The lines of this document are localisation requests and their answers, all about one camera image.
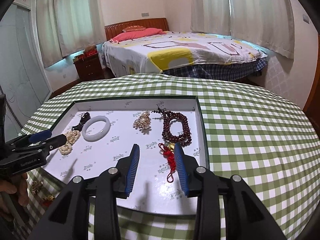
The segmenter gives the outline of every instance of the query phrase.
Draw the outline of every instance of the silver bolt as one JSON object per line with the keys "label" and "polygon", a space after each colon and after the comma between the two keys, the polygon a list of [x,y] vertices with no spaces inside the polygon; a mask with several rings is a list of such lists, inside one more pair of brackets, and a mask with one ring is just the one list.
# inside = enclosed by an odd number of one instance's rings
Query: silver bolt
{"label": "silver bolt", "polygon": [[233,175],[233,176],[232,176],[232,179],[233,179],[235,182],[241,181],[241,177],[240,177],[239,175]]}
{"label": "silver bolt", "polygon": [[73,181],[74,183],[79,183],[79,182],[81,182],[81,180],[82,180],[82,178],[81,178],[80,176],[75,176],[75,177],[72,179],[72,181]]}
{"label": "silver bolt", "polygon": [[205,173],[205,167],[199,166],[198,168],[196,168],[196,171],[198,173]]}
{"label": "silver bolt", "polygon": [[113,168],[110,168],[110,169],[108,170],[108,172],[109,172],[110,174],[116,174],[116,173],[118,172],[118,169],[117,169],[116,167],[113,167]]}

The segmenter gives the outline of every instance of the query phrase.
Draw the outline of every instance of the wooden nightstand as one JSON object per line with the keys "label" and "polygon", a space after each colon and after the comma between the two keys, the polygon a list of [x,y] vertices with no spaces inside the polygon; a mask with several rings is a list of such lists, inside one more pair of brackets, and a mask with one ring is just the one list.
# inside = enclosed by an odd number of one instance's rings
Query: wooden nightstand
{"label": "wooden nightstand", "polygon": [[74,62],[80,81],[104,79],[98,54]]}

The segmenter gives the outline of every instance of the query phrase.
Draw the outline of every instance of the blue plaid bed sheet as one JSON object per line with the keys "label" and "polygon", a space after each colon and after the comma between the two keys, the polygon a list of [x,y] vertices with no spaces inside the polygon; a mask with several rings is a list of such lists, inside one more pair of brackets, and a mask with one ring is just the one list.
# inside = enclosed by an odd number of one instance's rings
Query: blue plaid bed sheet
{"label": "blue plaid bed sheet", "polygon": [[251,74],[254,76],[260,76],[261,70],[267,65],[267,63],[268,62],[264,58],[258,58],[253,62],[234,63],[231,65],[195,64],[164,70],[163,73],[176,77],[234,81]]}

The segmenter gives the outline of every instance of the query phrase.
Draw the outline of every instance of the red string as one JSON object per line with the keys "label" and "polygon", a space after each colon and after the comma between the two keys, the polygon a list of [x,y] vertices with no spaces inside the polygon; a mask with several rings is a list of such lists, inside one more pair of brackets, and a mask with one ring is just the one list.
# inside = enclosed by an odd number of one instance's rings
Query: red string
{"label": "red string", "polygon": [[176,162],[174,160],[174,154],[172,151],[169,150],[169,148],[167,146],[165,146],[163,143],[159,143],[158,146],[160,147],[160,149],[163,151],[163,156],[165,158],[167,158],[168,160],[168,164],[170,166],[170,173],[167,176],[167,182],[172,183],[173,182],[173,176],[172,174],[175,172],[176,170]]}

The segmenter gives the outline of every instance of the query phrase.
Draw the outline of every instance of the curtain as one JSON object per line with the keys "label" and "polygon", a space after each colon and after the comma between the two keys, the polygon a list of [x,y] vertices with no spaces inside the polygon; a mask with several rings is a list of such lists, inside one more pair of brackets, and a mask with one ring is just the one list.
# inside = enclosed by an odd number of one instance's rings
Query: curtain
{"label": "curtain", "polygon": [[53,0],[36,0],[36,24],[44,68],[62,60]]}
{"label": "curtain", "polygon": [[290,0],[230,0],[231,35],[293,59]]}
{"label": "curtain", "polygon": [[230,35],[229,0],[192,0],[193,32]]}
{"label": "curtain", "polygon": [[62,56],[106,41],[100,0],[57,0]]}

